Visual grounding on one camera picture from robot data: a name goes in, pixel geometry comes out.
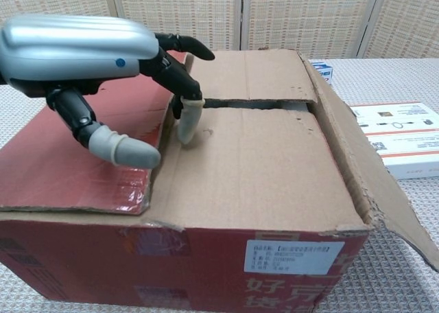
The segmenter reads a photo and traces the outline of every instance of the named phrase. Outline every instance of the blue dot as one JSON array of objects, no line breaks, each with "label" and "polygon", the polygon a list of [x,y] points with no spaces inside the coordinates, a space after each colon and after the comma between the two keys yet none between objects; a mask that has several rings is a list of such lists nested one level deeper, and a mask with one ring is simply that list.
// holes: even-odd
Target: blue dot
[{"label": "blue dot", "polygon": [[122,59],[122,58],[116,59],[116,65],[117,65],[118,67],[123,67],[123,66],[125,66],[125,60]]}]

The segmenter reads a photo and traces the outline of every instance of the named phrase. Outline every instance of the black robotic finger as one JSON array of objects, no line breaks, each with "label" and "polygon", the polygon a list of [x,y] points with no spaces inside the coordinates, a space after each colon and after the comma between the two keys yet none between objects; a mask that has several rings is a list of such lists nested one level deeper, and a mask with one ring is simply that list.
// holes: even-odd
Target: black robotic finger
[{"label": "black robotic finger", "polygon": [[158,44],[165,51],[189,52],[203,60],[214,60],[215,54],[203,43],[191,36],[155,33]]},{"label": "black robotic finger", "polygon": [[140,72],[171,91],[178,99],[201,100],[200,83],[195,81],[183,65],[162,48],[157,57],[139,61]]},{"label": "black robotic finger", "polygon": [[180,97],[178,97],[177,95],[172,97],[171,108],[172,114],[174,115],[175,119],[180,119],[181,111],[183,110],[183,103],[181,102]]},{"label": "black robotic finger", "polygon": [[150,144],[119,135],[96,121],[93,109],[75,88],[56,88],[47,95],[47,104],[56,111],[74,138],[95,156],[113,163],[152,169],[160,163],[160,153]]},{"label": "black robotic finger", "polygon": [[82,94],[74,88],[55,88],[46,97],[47,105],[61,116],[73,136],[85,148],[88,140],[102,124]]}]

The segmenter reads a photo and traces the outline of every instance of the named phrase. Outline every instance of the torn cardboard edge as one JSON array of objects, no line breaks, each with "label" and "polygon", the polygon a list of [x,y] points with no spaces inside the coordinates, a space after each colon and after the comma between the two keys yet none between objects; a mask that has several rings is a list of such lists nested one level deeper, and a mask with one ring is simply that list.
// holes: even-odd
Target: torn cardboard edge
[{"label": "torn cardboard edge", "polygon": [[426,264],[439,272],[439,248],[420,224],[408,197],[387,172],[382,159],[368,143],[361,128],[356,126],[356,122],[354,125],[355,120],[340,122],[342,114],[343,118],[355,118],[352,110],[321,78],[311,63],[304,56],[299,56],[318,96],[318,103],[310,104],[311,112],[318,118],[333,156],[342,170],[346,187],[353,202],[357,203],[355,208],[359,215],[375,229],[384,226],[399,236]]}]

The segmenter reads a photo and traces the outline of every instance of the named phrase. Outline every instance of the white product box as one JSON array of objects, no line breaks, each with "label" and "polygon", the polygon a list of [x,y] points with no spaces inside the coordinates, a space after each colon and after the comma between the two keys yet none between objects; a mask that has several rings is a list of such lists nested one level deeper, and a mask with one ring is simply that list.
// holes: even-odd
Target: white product box
[{"label": "white product box", "polygon": [[333,68],[331,66],[328,66],[324,62],[312,62],[311,64],[315,69],[317,69],[317,71],[328,82],[328,84],[332,84]]},{"label": "white product box", "polygon": [[439,176],[439,115],[420,102],[351,106],[396,179]]}]

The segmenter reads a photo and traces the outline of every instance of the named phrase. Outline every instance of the silver robotic hand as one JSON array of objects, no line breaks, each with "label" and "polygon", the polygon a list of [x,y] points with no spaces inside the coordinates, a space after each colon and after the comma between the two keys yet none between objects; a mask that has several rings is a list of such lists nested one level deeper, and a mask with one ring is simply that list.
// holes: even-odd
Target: silver robotic hand
[{"label": "silver robotic hand", "polygon": [[102,82],[139,74],[170,90],[179,119],[178,138],[189,143],[202,114],[200,85],[166,51],[215,56],[200,41],[156,34],[144,25],[103,16],[20,15],[8,19],[0,35],[0,84],[30,98],[45,97],[73,133],[99,158],[115,165],[152,169],[161,159],[153,146],[112,131],[97,121],[84,95]]}]

